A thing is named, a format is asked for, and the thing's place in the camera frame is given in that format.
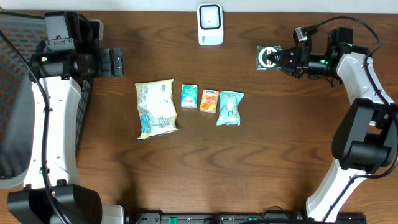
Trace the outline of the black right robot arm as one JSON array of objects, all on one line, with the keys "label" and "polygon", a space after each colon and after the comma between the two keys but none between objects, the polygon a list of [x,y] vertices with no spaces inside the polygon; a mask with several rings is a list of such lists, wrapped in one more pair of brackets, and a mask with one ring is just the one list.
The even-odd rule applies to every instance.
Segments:
[{"label": "black right robot arm", "polygon": [[376,76],[371,51],[354,44],[352,29],[332,30],[325,54],[312,52],[311,36],[317,31],[315,26],[296,28],[296,46],[269,53],[267,59],[296,78],[330,77],[345,86],[350,108],[333,137],[334,160],[305,211],[310,220],[334,223],[361,182],[378,179],[378,169],[397,164],[397,105]]}]

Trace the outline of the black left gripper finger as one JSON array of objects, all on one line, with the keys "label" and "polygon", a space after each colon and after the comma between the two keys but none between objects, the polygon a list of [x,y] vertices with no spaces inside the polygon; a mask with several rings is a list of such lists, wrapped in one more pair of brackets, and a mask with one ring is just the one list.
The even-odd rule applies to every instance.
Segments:
[{"label": "black left gripper finger", "polygon": [[99,77],[111,77],[111,52],[110,49],[99,49],[100,70]]},{"label": "black left gripper finger", "polygon": [[112,59],[113,59],[113,75],[115,77],[122,77],[124,75],[123,54],[120,48],[112,48]]}]

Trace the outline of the cream snack bag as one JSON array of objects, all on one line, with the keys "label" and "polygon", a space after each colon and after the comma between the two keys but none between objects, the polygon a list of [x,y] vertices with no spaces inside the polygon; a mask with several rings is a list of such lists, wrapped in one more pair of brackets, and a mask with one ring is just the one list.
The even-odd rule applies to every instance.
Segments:
[{"label": "cream snack bag", "polygon": [[137,141],[178,131],[173,101],[173,79],[136,83],[141,135]]}]

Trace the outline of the teal tissue pack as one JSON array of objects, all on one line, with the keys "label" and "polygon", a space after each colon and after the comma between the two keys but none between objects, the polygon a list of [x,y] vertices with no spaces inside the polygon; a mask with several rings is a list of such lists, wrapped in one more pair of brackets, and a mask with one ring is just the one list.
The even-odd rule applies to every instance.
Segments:
[{"label": "teal tissue pack", "polygon": [[198,97],[198,86],[191,84],[182,84],[181,107],[196,108]]}]

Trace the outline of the mint green wipes pack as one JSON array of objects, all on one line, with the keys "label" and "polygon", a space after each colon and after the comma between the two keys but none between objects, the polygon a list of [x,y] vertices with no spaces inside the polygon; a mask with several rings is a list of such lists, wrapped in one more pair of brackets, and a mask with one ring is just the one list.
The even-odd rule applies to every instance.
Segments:
[{"label": "mint green wipes pack", "polygon": [[240,125],[241,117],[238,111],[238,105],[244,94],[235,91],[222,91],[219,93],[220,108],[217,126],[221,125]]}]

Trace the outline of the orange tissue pack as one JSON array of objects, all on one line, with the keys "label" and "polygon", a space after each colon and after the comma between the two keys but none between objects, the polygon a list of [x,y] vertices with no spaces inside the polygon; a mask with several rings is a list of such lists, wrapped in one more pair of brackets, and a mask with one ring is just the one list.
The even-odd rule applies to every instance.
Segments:
[{"label": "orange tissue pack", "polygon": [[200,111],[216,113],[219,91],[204,89],[201,96]]}]

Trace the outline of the dark green ointment box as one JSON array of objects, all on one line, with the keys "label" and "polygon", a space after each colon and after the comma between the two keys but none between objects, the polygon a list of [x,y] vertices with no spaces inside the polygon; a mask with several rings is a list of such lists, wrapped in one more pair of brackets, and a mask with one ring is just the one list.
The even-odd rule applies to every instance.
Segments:
[{"label": "dark green ointment box", "polygon": [[271,53],[280,52],[282,47],[279,45],[275,46],[258,46],[257,47],[257,57],[256,57],[256,65],[257,70],[279,70],[280,67],[267,59],[267,56]]}]

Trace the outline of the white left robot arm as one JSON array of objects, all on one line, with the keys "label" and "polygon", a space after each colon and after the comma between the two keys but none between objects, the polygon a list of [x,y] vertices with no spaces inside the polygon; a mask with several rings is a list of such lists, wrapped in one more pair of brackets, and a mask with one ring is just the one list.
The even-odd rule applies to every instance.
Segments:
[{"label": "white left robot arm", "polygon": [[32,154],[23,189],[8,195],[8,210],[21,223],[128,223],[122,205],[103,203],[98,192],[80,185],[76,164],[83,84],[121,77],[122,51],[99,47],[99,20],[58,11],[44,21],[47,38],[25,63],[35,105]]}]

